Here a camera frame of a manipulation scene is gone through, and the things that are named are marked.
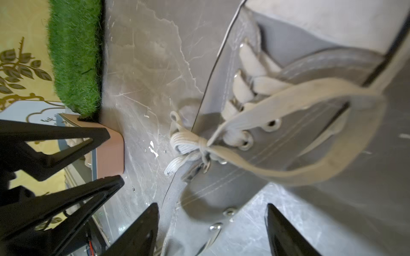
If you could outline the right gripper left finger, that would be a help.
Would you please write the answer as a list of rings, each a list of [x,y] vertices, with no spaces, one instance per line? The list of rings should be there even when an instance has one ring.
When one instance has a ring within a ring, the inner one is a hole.
[[[152,256],[159,228],[159,207],[151,204],[102,256]]]

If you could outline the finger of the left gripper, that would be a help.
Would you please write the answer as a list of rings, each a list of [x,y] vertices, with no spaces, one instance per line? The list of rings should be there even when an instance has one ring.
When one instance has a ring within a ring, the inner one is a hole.
[[[121,176],[98,179],[57,193],[1,207],[1,255],[60,256],[92,215],[124,186]],[[55,228],[40,224],[79,208]]]
[[[106,128],[1,120],[1,173],[20,170],[45,181],[110,138]]]

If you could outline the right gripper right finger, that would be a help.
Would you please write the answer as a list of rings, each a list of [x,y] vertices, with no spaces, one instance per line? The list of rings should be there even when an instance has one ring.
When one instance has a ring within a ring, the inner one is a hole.
[[[266,208],[265,225],[273,256],[321,256],[271,203]]]

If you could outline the grey canvas sneaker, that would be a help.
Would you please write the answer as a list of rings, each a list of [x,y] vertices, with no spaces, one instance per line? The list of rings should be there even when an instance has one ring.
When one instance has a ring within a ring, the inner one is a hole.
[[[201,256],[267,183],[315,185],[374,138],[410,56],[409,1],[242,1],[195,124],[171,112],[180,189],[161,256]]]

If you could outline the white shoelace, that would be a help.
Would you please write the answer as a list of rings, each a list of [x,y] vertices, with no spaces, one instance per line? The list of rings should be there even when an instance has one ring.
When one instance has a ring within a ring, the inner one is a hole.
[[[261,178],[288,186],[306,186],[342,172],[375,136],[385,98],[362,86],[383,56],[359,48],[331,48],[279,66],[256,42],[243,41],[231,51],[221,110],[222,123],[209,138],[188,130],[170,114],[170,144],[179,156],[165,174],[189,163],[207,172],[211,162],[229,163]],[[298,143],[306,154],[329,138],[329,151],[318,162],[291,171],[267,169],[244,159],[243,151],[272,153]]]

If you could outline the green artificial grass mat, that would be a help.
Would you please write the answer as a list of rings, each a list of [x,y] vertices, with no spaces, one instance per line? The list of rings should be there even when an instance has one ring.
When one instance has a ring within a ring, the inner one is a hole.
[[[103,1],[49,1],[48,50],[59,99],[92,118],[101,103]]]

